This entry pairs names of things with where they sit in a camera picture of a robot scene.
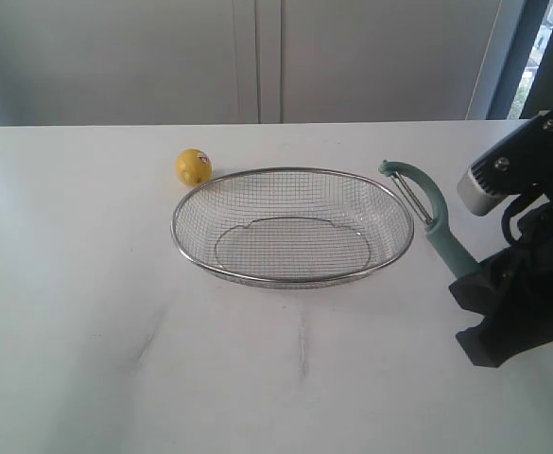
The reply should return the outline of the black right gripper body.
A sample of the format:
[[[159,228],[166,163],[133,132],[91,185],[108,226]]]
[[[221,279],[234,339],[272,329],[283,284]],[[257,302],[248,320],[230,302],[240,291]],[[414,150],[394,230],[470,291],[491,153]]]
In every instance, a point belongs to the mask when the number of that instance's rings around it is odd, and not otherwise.
[[[526,296],[530,315],[542,329],[553,330],[553,203],[523,214],[517,243],[526,251]]]

